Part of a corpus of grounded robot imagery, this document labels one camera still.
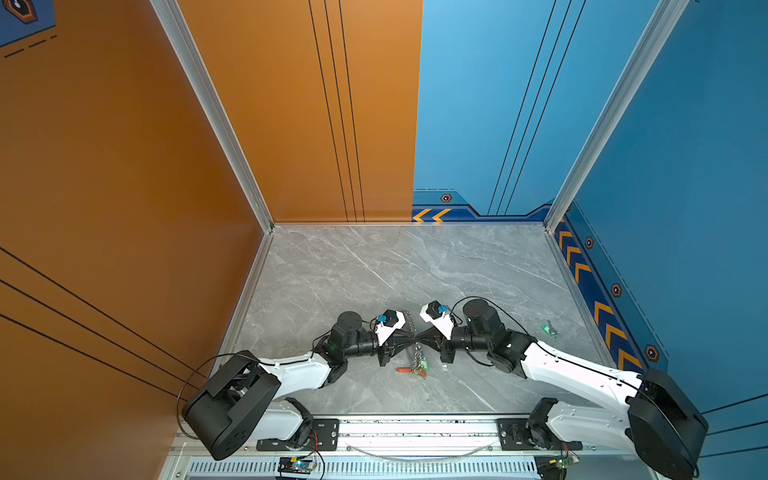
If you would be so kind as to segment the bunch of coloured keys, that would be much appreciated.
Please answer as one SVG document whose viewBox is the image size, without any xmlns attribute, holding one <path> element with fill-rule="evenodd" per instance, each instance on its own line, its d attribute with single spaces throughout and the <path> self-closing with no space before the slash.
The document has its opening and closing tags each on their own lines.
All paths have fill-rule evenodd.
<svg viewBox="0 0 768 480">
<path fill-rule="evenodd" d="M 397 373 L 407 373 L 417 375 L 420 378 L 426 378 L 429 371 L 429 364 L 425 357 L 418 355 L 413 358 L 413 362 L 408 367 L 397 367 Z"/>
</svg>

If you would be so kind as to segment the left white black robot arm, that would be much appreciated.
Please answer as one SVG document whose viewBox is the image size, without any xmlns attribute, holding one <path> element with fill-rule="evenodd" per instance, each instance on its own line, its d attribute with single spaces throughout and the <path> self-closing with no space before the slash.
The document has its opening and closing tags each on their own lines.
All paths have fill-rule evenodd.
<svg viewBox="0 0 768 480">
<path fill-rule="evenodd" d="M 215 460 L 255 441 L 277 441 L 293 450 L 312 447 L 314 416 L 295 394 L 332 385 L 351 358 L 375 356 L 384 366 L 414 343 L 415 327 L 405 311 L 388 309 L 368 323 L 345 311 L 305 354 L 282 359 L 260 359 L 248 350 L 227 354 L 189 400 L 177 402 L 179 429 Z"/>
</svg>

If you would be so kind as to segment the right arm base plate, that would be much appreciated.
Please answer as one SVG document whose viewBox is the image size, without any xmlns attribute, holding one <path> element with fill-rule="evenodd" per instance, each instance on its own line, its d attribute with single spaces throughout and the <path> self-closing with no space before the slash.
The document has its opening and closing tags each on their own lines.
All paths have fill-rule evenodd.
<svg viewBox="0 0 768 480">
<path fill-rule="evenodd" d="M 498 439 L 503 451 L 580 451 L 580 441 L 563 442 L 548 427 L 531 427 L 524 418 L 500 418 L 496 420 Z"/>
</svg>

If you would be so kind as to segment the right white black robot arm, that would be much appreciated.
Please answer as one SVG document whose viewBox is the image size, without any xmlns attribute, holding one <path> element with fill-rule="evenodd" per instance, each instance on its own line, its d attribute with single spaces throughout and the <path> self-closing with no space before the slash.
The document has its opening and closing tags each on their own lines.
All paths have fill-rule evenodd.
<svg viewBox="0 0 768 480">
<path fill-rule="evenodd" d="M 709 425 L 666 372 L 617 370 L 567 354 L 529 334 L 507 328 L 494 303 L 480 297 L 465 305 L 466 320 L 438 301 L 419 316 L 429 329 L 417 342 L 450 364 L 459 350 L 485 354 L 483 365 L 552 385 L 589 401 L 579 407 L 556 398 L 539 401 L 527 419 L 534 446 L 554 449 L 582 442 L 636 454 L 669 479 L 695 479 Z"/>
</svg>

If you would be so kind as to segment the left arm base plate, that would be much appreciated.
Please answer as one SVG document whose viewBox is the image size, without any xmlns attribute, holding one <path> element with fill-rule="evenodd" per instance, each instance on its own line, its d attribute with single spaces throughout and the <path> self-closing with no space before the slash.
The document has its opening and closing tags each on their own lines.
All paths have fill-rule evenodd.
<svg viewBox="0 0 768 480">
<path fill-rule="evenodd" d="M 256 450 L 260 452 L 288 452 L 319 450 L 321 453 L 336 451 L 338 448 L 340 420 L 338 418 L 316 418 L 311 427 L 302 426 L 296 438 L 289 440 L 258 440 Z"/>
</svg>

